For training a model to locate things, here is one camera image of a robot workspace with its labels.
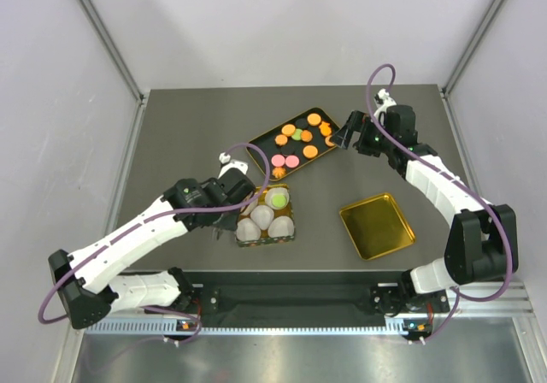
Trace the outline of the green round cookie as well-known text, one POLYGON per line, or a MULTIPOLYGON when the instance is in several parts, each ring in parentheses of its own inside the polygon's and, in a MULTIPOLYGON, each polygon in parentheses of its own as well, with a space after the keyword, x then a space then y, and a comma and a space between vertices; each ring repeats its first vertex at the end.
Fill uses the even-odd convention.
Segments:
POLYGON ((271 204, 276 209, 283 209, 287 205, 287 198, 282 193, 276 193, 271 197, 271 204))

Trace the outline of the black sandwich cookie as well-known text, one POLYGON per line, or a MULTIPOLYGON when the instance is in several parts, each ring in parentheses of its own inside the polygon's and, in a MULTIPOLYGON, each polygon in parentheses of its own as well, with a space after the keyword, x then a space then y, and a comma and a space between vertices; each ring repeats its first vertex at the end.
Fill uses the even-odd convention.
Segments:
POLYGON ((300 129, 306 129, 308 125, 309 124, 306 118, 300 118, 295 121, 295 126, 300 129))
POLYGON ((286 144, 286 145, 282 146, 281 149, 280 149, 280 153, 283 156, 293 155, 295 153, 295 151, 296 151, 295 146, 292 143, 286 144))

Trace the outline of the orange round cookie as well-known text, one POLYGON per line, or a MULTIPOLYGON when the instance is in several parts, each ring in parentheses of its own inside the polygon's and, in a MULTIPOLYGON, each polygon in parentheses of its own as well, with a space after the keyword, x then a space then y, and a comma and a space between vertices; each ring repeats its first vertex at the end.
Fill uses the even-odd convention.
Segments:
POLYGON ((285 124, 281 128, 281 133, 287 137, 292 136, 296 131, 296 127, 293 124, 285 124))
POLYGON ((274 139, 274 142, 278 145, 278 146, 284 146, 288 143, 288 137, 283 135, 283 134, 280 134, 280 135, 277 135, 274 139))
POLYGON ((319 114, 311 113, 307 116, 307 122, 311 127, 317 127, 322 123, 322 119, 319 114))
POLYGON ((318 154, 319 151, 314 145, 306 145, 303 148, 303 156, 309 160, 314 159, 318 154))

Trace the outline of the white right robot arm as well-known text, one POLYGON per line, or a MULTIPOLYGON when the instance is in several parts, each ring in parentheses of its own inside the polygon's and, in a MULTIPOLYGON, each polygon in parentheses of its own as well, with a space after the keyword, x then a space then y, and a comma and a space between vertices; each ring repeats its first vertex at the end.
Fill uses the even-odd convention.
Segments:
POLYGON ((421 309, 433 292, 508 279, 518 268, 515 212, 507 204, 493 205, 472 192, 433 148, 419 142, 411 107, 392 105, 374 116, 354 111, 331 141, 342 149, 353 146, 365 156, 386 156, 390 167, 421 192, 450 226, 443 257, 402 273, 398 297, 405 309, 421 309))

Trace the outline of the orange bear cookie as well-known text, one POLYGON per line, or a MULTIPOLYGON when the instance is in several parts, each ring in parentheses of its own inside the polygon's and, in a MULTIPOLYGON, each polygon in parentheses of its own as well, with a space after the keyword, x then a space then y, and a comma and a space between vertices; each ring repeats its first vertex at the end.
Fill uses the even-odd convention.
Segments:
POLYGON ((327 137, 332 135, 332 127, 328 122, 323 121, 319 125, 320 133, 322 136, 327 137))

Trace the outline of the orange round cookie top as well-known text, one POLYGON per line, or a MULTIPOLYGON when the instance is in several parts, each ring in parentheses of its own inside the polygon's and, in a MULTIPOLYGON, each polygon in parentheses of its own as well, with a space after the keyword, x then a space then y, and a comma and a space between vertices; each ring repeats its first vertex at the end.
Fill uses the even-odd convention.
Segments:
POLYGON ((322 119, 319 114, 311 113, 307 116, 307 122, 311 127, 317 127, 322 123, 322 119))

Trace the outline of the white paper cup bottom-left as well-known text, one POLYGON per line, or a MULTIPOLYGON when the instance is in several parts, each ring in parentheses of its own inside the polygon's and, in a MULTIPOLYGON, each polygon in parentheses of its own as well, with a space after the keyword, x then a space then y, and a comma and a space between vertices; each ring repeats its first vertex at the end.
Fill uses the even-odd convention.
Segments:
POLYGON ((236 238, 240 242, 256 241, 262 236, 262 230, 250 218, 238 222, 236 238))

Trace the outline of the white paper cup centre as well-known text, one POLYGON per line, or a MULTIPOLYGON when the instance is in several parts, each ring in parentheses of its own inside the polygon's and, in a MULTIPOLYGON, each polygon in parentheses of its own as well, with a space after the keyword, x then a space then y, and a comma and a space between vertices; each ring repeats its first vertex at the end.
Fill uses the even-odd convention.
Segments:
POLYGON ((268 230, 274 220, 274 211, 267 205, 258 205, 250 213, 250 218, 262 230, 268 230))

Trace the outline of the black sandwich cookie top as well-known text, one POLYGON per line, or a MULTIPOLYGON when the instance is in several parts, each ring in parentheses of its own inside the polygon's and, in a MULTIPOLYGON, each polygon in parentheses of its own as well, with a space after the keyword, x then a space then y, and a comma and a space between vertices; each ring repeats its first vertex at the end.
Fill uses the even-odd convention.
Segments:
POLYGON ((306 118, 300 118, 295 121, 295 126, 300 129, 306 129, 308 125, 309 124, 306 118))

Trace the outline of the square green cookie tin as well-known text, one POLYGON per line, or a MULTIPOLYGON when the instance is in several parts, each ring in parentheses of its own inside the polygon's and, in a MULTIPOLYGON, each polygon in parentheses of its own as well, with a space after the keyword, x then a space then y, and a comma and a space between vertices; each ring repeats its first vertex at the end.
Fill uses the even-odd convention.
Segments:
POLYGON ((244 207, 234 235, 239 247, 285 244, 295 237, 291 192, 286 184, 268 186, 257 200, 244 207))

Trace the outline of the black gold-rimmed cookie tray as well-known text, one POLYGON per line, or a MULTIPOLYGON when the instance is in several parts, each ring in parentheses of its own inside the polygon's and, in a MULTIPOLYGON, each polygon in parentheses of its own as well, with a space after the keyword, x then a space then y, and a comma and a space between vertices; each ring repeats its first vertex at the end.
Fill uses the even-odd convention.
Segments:
MULTIPOLYGON (((269 170, 270 170, 268 178, 271 182, 280 181, 280 180, 276 180, 272 176, 272 170, 274 169, 274 166, 271 163, 271 157, 276 155, 276 154, 281 154, 280 149, 282 147, 282 146, 278 146, 274 142, 275 137, 277 135, 282 134, 281 133, 282 126, 284 126, 285 124, 293 124, 295 126, 295 121, 296 120, 298 120, 300 118, 306 118, 307 119, 307 116, 311 113, 319 114, 321 116, 322 122, 323 121, 328 122, 332 127, 332 134, 334 134, 337 130, 339 130, 338 123, 330 115, 328 115, 323 109, 315 107, 315 108, 312 108, 312 109, 307 109, 307 110, 305 110, 305 111, 303 111, 303 112, 301 112, 297 115, 292 116, 292 118, 290 118, 288 121, 281 122, 278 126, 270 128, 266 132, 262 133, 261 135, 259 135, 256 138, 253 138, 250 141, 250 144, 253 144, 257 148, 259 148, 264 153, 266 158, 268 159, 268 165, 269 165, 269 170)), ((308 125, 308 127, 306 129, 303 129, 303 130, 311 131, 313 133, 313 139, 310 142, 305 143, 305 142, 302 142, 302 141, 295 141, 291 137, 288 137, 288 143, 287 144, 292 143, 295 146, 296 151, 293 155, 295 155, 299 158, 300 164, 297 168, 288 168, 285 165, 283 168, 286 169, 286 176, 289 175, 289 174, 292 174, 293 172, 296 172, 298 169, 303 168, 304 166, 306 166, 306 165, 310 164, 311 162, 317 160, 319 157, 324 156, 327 152, 332 151, 332 150, 335 149, 335 145, 333 147, 329 147, 329 146, 326 145, 325 137, 321 135, 319 126, 311 127, 310 125, 308 125), (303 148, 306 145, 314 145, 319 151, 318 156, 315 157, 314 159, 311 159, 311 160, 305 158, 303 156, 303 148)))

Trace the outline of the white paper cup top-right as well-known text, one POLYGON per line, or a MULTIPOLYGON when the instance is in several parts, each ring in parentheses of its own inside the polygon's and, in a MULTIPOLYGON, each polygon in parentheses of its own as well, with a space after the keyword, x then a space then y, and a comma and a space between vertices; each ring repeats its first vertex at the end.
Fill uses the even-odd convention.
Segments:
POLYGON ((264 202, 271 209, 281 210, 290 202, 290 194, 285 187, 271 188, 267 191, 264 202))

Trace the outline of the pink sandwich cookie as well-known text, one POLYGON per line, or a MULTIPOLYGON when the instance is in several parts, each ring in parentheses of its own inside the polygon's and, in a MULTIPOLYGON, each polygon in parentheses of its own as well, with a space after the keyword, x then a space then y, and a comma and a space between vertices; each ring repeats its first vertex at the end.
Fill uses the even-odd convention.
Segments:
POLYGON ((275 168, 283 168, 285 166, 285 157, 281 154, 276 154, 271 157, 271 163, 275 168))
POLYGON ((300 160, 295 155, 290 155, 285 158, 285 165, 288 168, 297 168, 300 164, 300 160))

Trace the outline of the orange star meringue cookie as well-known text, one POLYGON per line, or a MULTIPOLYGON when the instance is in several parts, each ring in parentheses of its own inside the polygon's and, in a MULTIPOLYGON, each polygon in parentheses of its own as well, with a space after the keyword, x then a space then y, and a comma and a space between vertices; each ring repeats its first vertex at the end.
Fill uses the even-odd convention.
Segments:
POLYGON ((281 179, 283 179, 283 178, 286 176, 286 169, 283 168, 283 167, 275 167, 275 168, 272 170, 272 176, 273 176, 276 180, 281 180, 281 179))

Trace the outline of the white paper cup bottom-right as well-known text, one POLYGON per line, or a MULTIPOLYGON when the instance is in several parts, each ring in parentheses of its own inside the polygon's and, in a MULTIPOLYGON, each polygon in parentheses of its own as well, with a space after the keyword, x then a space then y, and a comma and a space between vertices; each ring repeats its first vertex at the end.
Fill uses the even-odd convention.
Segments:
POLYGON ((268 228, 270 238, 284 238, 294 235, 294 222, 289 216, 279 216, 275 218, 268 228))

